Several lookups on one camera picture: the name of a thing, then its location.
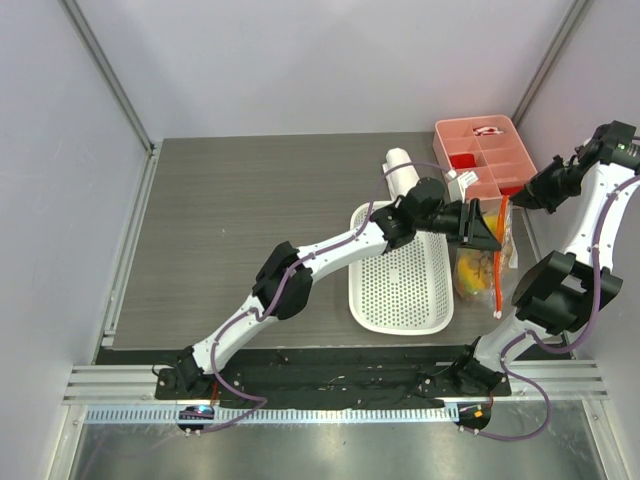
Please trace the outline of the yellow fake fruit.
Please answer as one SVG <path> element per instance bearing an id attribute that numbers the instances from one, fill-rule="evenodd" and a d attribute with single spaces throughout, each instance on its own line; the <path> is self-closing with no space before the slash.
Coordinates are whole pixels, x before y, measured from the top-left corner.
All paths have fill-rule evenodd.
<path id="1" fill-rule="evenodd" d="M 498 238 L 499 215 L 498 214 L 493 214 L 493 213 L 487 213 L 486 215 L 483 216 L 483 219 L 484 219 L 488 229 L 491 231 L 491 234 L 495 238 Z"/>

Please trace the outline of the clear zip top bag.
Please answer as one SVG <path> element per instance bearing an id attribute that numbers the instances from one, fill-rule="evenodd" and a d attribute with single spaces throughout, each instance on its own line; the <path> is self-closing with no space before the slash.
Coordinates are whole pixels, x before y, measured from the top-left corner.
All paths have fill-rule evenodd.
<path id="1" fill-rule="evenodd" d="M 508 196 L 484 215 L 490 231 L 501 243 L 499 252 L 460 249 L 456 254 L 453 285 L 465 300 L 482 302 L 500 320 L 515 290 L 519 258 L 513 237 L 513 213 Z"/>

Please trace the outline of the yellow green fake mango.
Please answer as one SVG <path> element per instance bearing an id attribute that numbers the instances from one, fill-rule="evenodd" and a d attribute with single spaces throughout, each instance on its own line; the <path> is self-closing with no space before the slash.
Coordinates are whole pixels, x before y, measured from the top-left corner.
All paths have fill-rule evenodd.
<path id="1" fill-rule="evenodd" d="M 493 278 L 491 255 L 462 254 L 456 268 L 458 289 L 463 296 L 475 296 L 490 289 Z"/>

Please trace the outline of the brown fake grape bunch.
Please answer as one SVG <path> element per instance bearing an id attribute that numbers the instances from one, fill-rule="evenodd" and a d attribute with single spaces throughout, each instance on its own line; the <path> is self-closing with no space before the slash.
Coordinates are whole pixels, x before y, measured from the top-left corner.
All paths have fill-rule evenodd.
<path id="1" fill-rule="evenodd" d="M 493 213 L 493 214 L 499 215 L 499 211 L 496 209 L 491 210 L 487 213 Z M 511 225 L 512 225 L 511 214 L 506 213 L 505 218 L 503 219 L 503 230 L 502 230 L 503 234 L 502 234 L 502 240 L 501 240 L 502 250 L 500 252 L 501 254 L 500 272 L 502 276 L 513 276 L 517 273 L 517 269 L 518 269 L 518 254 L 517 254 L 517 249 L 512 236 Z M 474 254 L 491 255 L 493 260 L 493 265 L 494 265 L 494 256 L 495 256 L 494 252 L 477 251 L 477 252 L 474 252 Z"/>

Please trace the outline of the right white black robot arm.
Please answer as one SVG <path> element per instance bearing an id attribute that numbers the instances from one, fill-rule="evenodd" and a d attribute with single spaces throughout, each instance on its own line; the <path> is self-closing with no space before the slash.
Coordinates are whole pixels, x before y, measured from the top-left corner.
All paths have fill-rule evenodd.
<path id="1" fill-rule="evenodd" d="M 520 279 L 513 312 L 495 330 L 476 339 L 450 368 L 462 394 L 487 395 L 506 379 L 507 366 L 545 339 L 577 333 L 584 342 L 598 313 L 620 292 L 613 251 L 631 197 L 639 186 L 639 145 L 634 126 L 612 121 L 599 126 L 569 159 L 557 156 L 533 176 L 513 205 L 553 213 L 579 196 L 591 176 L 588 199 L 568 244 L 552 251 Z"/>

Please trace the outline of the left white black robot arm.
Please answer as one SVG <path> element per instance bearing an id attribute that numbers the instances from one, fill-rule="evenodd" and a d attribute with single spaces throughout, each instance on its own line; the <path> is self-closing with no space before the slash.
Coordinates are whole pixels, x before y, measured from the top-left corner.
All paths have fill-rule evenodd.
<path id="1" fill-rule="evenodd" d="M 478 200 L 446 202 L 440 181 L 421 178 L 391 203 L 370 206 L 356 228 L 308 246 L 295 247 L 288 241 L 278 244 L 239 309 L 157 372 L 157 398 L 204 398 L 218 384 L 217 376 L 226 363 L 252 338 L 307 306 L 317 282 L 358 261 L 398 250 L 419 232 L 442 234 L 448 243 L 463 248 L 501 249 Z"/>

